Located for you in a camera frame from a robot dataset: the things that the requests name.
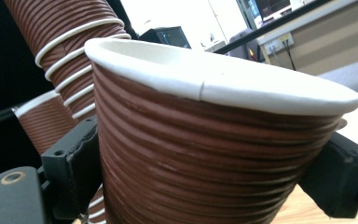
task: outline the stacked paper cup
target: stacked paper cup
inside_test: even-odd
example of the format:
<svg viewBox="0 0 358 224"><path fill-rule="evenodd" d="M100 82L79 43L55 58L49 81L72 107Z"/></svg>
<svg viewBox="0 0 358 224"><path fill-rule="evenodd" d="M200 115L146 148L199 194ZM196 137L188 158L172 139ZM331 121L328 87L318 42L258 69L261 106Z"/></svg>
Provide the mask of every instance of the stacked paper cup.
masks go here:
<svg viewBox="0 0 358 224"><path fill-rule="evenodd" d="M25 38L35 63L46 71L55 91L73 119L81 121L95 114L94 84L84 43L93 37L126 38L120 20L105 0L5 0ZM103 204L102 189L90 210ZM91 222L104 220L104 210L89 214Z"/></svg>
<svg viewBox="0 0 358 224"><path fill-rule="evenodd" d="M223 55L106 38L86 52L108 223L268 224L358 106L336 83Z"/></svg>
<svg viewBox="0 0 358 224"><path fill-rule="evenodd" d="M46 92L13 111L40 155L77 124L55 91Z"/></svg>

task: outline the wooden table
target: wooden table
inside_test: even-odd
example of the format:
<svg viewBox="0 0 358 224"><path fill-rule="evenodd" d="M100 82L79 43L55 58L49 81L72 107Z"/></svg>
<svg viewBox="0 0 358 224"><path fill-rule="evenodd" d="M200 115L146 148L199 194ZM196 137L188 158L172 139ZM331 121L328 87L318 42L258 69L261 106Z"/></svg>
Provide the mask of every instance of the wooden table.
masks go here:
<svg viewBox="0 0 358 224"><path fill-rule="evenodd" d="M358 144L358 109L343 117L347 126L338 132ZM319 224L319 223L345 223L358 224L356 218L330 218L308 196L300 186L295 190L282 206L281 211L272 221L272 224Z"/></svg>

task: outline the white cup rim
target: white cup rim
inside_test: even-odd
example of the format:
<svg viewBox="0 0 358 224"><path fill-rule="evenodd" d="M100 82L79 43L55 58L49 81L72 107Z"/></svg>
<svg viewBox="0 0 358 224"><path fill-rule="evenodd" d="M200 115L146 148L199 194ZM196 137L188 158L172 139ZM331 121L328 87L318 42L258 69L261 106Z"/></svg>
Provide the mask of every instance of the white cup rim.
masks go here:
<svg viewBox="0 0 358 224"><path fill-rule="evenodd" d="M68 78L66 78L64 81L62 81L59 85L56 86L55 91L58 93L60 92L64 87L66 87L67 85L71 84L74 80L76 80L79 77L84 76L85 74L87 74L89 71L92 71L92 67L91 65L88 65L82 69L80 69L79 71L73 73L71 76L69 76Z"/></svg>
<svg viewBox="0 0 358 224"><path fill-rule="evenodd" d="M42 95L39 95L37 97L35 97L34 99L28 101L27 103L21 105L20 107L13 109L14 114L16 115L16 117L19 119L21 116L23 116L24 114L26 114L28 111L34 109L35 107L45 103L46 101L58 97L60 96L57 92L55 91L48 91Z"/></svg>
<svg viewBox="0 0 358 224"><path fill-rule="evenodd" d="M117 18L101 19L101 20L91 21L91 22L85 23L83 25L77 26L76 28L67 31L64 34L59 35L55 39L48 42L41 50L39 50L39 52L37 52L34 62L36 63L37 66L42 67L42 65L40 64L40 61L45 56L45 54L47 52L49 52L51 49L53 49L56 45L60 44L62 41L70 38L73 35L77 35L85 30L90 29L90 28L108 24L108 23L119 23L120 25L124 26L124 22L121 19L117 19Z"/></svg>
<svg viewBox="0 0 358 224"><path fill-rule="evenodd" d="M75 93L74 95L72 95L71 97L69 97L68 99L66 99L63 102L64 106L68 106L71 103L73 103L74 101L76 101L77 99L79 99L80 97L84 96L85 94L87 94L88 92L94 90L94 83L92 83L91 85L89 85L88 87L84 88L81 91L78 91L77 93Z"/></svg>
<svg viewBox="0 0 358 224"><path fill-rule="evenodd" d="M89 113L94 108L95 108L95 103L92 103L91 105L88 105L88 106L84 107L83 109L79 110L78 112L76 112L74 115L72 115L72 118L73 119L78 119L81 116Z"/></svg>
<svg viewBox="0 0 358 224"><path fill-rule="evenodd" d="M129 34L117 34L117 35L110 35L107 38L127 38L131 39L131 36ZM54 72L59 69L64 64L68 63L69 61L73 60L75 57L79 56L80 54L84 53L84 47L76 49L69 54L65 55L63 58L59 59L55 64L53 64L48 71L46 71L45 79L47 81L51 81L50 77Z"/></svg>
<svg viewBox="0 0 358 224"><path fill-rule="evenodd" d="M54 74L55 71L57 71L57 69L59 69L61 66L68 63L69 61L73 60L75 57L81 55L82 53L84 53L84 47L82 47L80 49L76 49L76 50L70 52L69 54L65 55L63 58L59 59L56 63L54 63L48 69L48 71L46 71L45 79L47 81L51 81L50 77L51 77L51 75Z"/></svg>

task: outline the white wall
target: white wall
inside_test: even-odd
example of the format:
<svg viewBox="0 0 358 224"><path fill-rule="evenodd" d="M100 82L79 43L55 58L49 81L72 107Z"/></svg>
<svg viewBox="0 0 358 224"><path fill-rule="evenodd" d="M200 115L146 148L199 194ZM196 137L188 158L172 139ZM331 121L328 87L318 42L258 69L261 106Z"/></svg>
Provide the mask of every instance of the white wall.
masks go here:
<svg viewBox="0 0 358 224"><path fill-rule="evenodd" d="M222 21L225 24L226 35L232 35L236 32L235 27L242 28L245 24L241 12L236 5L236 0L218 1L225 4L215 4L217 5L215 12L224 12L219 16L226 18L226 12L230 11L232 19L235 20L231 26L227 25L229 22L226 19ZM226 41L222 26L213 14L208 0L122 0L121 2L131 20L133 29L139 35L150 28L182 26L192 49L204 50L202 45L211 44L211 34L215 40ZM237 10L235 12L232 10L233 3L237 7L234 8Z"/></svg>

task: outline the wall socket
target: wall socket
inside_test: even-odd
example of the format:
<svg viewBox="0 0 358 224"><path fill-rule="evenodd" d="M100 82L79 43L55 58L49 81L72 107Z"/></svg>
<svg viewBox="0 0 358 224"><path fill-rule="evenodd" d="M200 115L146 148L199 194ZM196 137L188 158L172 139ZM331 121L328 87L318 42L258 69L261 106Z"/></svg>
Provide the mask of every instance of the wall socket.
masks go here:
<svg viewBox="0 0 358 224"><path fill-rule="evenodd" d="M286 41L286 40L288 40L289 46L292 46L295 44L295 41L293 40L291 33L287 33L285 35L281 35L279 37L271 39L270 41L267 41L264 44L267 54L268 55L272 54L271 48L275 48L275 52L278 52L279 50L284 49L283 41Z"/></svg>

